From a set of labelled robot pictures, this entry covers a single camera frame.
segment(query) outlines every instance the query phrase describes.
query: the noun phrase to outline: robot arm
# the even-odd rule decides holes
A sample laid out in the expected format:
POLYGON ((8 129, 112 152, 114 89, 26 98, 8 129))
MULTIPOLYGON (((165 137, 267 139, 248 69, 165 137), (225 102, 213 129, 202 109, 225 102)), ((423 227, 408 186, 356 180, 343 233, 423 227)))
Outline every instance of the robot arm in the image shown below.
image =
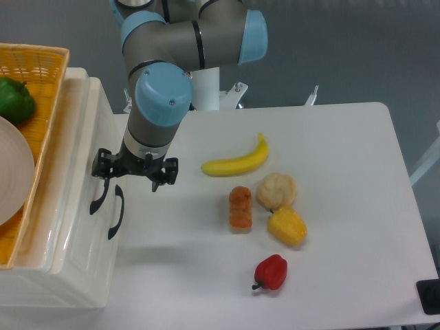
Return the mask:
POLYGON ((241 0, 110 2, 122 22, 122 53, 134 97, 119 153, 100 149, 92 175, 107 182, 126 174, 146 176, 155 191, 176 180, 177 159, 164 158, 193 97, 186 72, 262 58, 265 20, 241 0))

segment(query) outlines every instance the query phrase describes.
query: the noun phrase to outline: white plastic container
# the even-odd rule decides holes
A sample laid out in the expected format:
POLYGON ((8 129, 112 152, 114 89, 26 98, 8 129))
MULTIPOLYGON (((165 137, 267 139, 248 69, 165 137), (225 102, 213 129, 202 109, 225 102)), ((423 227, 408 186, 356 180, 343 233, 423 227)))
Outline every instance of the white plastic container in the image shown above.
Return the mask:
POLYGON ((102 307, 107 303, 119 234, 124 177, 110 181, 107 198, 94 215, 91 201, 104 182, 91 176, 100 147, 117 152, 121 137, 97 78, 68 68, 54 136, 32 205, 29 227, 14 268, 0 271, 0 306, 102 307))

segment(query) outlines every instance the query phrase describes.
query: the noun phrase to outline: banana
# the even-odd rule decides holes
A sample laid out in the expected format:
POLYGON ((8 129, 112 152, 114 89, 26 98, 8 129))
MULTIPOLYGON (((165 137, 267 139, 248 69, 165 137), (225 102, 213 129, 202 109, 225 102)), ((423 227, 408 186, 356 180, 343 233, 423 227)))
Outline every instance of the banana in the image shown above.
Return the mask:
POLYGON ((266 160, 267 155, 269 155, 269 145, 264 135, 259 133, 258 145, 251 153, 237 158, 211 160, 203 164, 201 170, 211 177, 244 174, 259 167, 266 160))

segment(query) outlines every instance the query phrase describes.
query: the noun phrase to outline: plastic fruit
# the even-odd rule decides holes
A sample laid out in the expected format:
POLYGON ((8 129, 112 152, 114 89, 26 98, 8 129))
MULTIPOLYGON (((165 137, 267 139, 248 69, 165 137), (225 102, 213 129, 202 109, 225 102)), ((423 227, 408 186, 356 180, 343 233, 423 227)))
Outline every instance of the plastic fruit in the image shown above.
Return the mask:
POLYGON ((266 175, 256 189, 256 198, 267 210, 290 205, 296 196, 296 182, 290 175, 271 173, 266 175))
POLYGON ((25 122, 35 112, 35 100, 25 85, 26 82, 0 78, 0 116, 14 125, 25 122))
POLYGON ((279 254, 274 254, 261 261, 255 269, 254 280, 257 283, 253 290, 263 289, 278 290, 283 285, 287 276, 287 261, 279 254))
POLYGON ((259 133, 258 145, 251 153, 237 158, 216 159, 206 162, 201 166, 201 170, 212 177, 240 175, 258 168, 268 155, 269 146, 264 135, 259 133))
POLYGON ((299 245, 307 235, 307 226, 300 215, 290 206, 281 206, 270 217, 267 229, 288 245, 299 245))
POLYGON ((237 186, 230 192, 229 224, 234 230, 252 227, 252 194, 248 187, 237 186))

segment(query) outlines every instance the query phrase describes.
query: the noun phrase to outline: wicker basket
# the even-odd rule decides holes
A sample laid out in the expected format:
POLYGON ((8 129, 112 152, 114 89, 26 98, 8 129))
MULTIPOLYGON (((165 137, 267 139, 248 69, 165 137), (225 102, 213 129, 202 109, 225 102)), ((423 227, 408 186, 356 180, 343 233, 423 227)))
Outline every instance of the wicker basket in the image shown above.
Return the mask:
POLYGON ((13 267, 30 221, 30 208, 41 176, 56 115, 56 101, 68 62, 68 49, 0 43, 0 77, 26 81, 26 87, 36 103, 32 118, 17 126, 34 156, 34 179, 23 207, 10 220, 0 225, 0 270, 13 267))

